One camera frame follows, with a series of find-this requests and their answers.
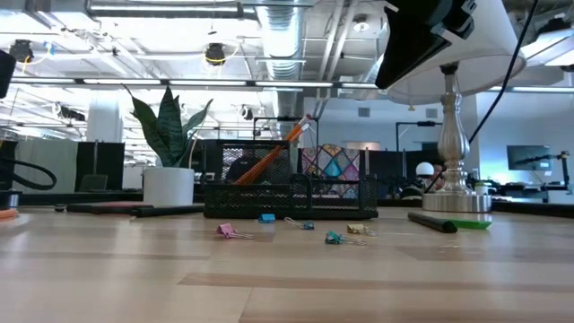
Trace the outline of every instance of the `lamp base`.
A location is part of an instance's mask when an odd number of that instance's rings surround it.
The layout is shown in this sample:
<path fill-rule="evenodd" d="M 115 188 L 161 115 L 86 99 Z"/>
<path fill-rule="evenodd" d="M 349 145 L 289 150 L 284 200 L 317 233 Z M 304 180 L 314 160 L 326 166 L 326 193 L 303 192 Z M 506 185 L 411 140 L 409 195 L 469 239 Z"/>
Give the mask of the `lamp base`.
<path fill-rule="evenodd" d="M 492 197 L 476 194 L 432 193 L 422 196 L 422 209 L 436 212 L 489 213 Z"/>

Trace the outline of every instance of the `binder clip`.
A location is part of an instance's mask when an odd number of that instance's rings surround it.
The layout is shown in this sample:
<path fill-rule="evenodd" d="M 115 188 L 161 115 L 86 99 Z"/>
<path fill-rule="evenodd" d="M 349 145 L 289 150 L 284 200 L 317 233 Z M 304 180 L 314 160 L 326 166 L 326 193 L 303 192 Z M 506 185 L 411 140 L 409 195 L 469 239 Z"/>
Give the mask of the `binder clip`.
<path fill-rule="evenodd" d="M 239 238 L 239 239 L 254 239 L 253 234 L 239 233 L 231 227 L 231 224 L 224 223 L 217 227 L 217 233 L 222 234 L 225 239 Z"/>
<path fill-rule="evenodd" d="M 261 214 L 259 216 L 259 223 L 274 223 L 275 214 Z"/>
<path fill-rule="evenodd" d="M 325 244 L 342 244 L 342 243 L 350 243 L 364 246 L 367 244 L 367 241 L 344 237 L 343 235 L 336 234 L 333 231 L 329 231 L 326 233 Z"/>
<path fill-rule="evenodd" d="M 284 220 L 287 223 L 292 224 L 301 230 L 315 230 L 315 224 L 312 221 L 307 221 L 305 223 L 298 223 L 297 221 L 293 220 L 292 218 L 285 218 Z"/>
<path fill-rule="evenodd" d="M 370 237 L 378 236 L 378 233 L 369 230 L 369 227 L 364 226 L 363 224 L 347 224 L 347 233 L 364 234 Z"/>

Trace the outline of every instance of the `pink binder clip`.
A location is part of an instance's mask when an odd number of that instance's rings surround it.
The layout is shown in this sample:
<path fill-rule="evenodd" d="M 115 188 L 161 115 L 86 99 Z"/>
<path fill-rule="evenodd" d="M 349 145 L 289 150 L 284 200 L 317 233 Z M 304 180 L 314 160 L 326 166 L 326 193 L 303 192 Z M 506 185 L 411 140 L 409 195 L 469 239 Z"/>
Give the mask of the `pink binder clip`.
<path fill-rule="evenodd" d="M 239 233 L 233 229 L 230 223 L 224 223 L 217 227 L 217 233 L 222 234 L 225 239 L 240 238 L 240 239 L 254 239 L 253 234 Z"/>

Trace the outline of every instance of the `black wire mesh organizer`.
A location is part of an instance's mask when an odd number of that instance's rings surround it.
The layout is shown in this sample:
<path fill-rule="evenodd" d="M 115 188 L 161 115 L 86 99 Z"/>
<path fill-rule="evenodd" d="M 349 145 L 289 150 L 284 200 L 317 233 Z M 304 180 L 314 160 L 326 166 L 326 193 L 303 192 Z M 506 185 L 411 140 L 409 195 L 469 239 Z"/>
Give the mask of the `black wire mesh organizer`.
<path fill-rule="evenodd" d="M 294 174 L 290 184 L 208 184 L 207 218 L 256 219 L 275 214 L 295 220 L 367 220 L 378 217 L 377 181 L 311 180 Z"/>
<path fill-rule="evenodd" d="M 279 155 L 252 185 L 233 184 L 275 147 Z M 282 141 L 220 141 L 222 167 L 217 183 L 205 185 L 207 218 L 256 219 L 275 214 L 296 220 L 366 220 L 378 217 L 377 179 L 311 179 L 291 175 L 289 143 Z"/>

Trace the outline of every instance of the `lamp shade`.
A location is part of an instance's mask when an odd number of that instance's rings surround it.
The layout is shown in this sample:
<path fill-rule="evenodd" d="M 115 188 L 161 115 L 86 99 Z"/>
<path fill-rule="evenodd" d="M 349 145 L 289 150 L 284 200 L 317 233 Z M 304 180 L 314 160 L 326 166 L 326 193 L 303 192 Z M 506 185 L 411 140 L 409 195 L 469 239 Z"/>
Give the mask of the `lamp shade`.
<path fill-rule="evenodd" d="M 445 93 L 445 78 L 440 66 L 454 62 L 459 62 L 457 83 L 463 96 L 483 92 L 502 83 L 517 45 L 516 34 L 502 1 L 477 1 L 473 19 L 474 32 L 467 40 L 453 42 L 393 84 L 388 91 L 389 99 L 412 105 L 439 102 Z M 521 53 L 512 76 L 525 66 L 526 60 Z"/>

